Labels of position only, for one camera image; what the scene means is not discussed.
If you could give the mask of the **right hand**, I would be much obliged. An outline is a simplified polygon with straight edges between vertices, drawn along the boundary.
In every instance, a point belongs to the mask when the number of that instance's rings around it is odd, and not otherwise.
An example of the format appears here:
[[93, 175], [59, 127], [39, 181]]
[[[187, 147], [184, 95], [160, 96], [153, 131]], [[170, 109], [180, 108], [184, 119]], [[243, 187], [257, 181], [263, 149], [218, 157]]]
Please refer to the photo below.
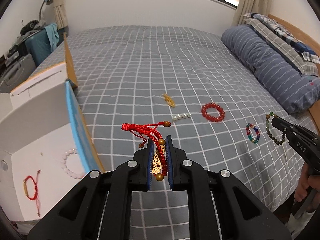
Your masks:
[[317, 194], [314, 196], [312, 203], [306, 209], [308, 213], [312, 213], [319, 206], [320, 177], [310, 175], [309, 166], [307, 163], [304, 163], [298, 181], [298, 186], [295, 190], [295, 200], [297, 202], [301, 202], [307, 197], [307, 189], [309, 187], [312, 187], [313, 189], [317, 190]]

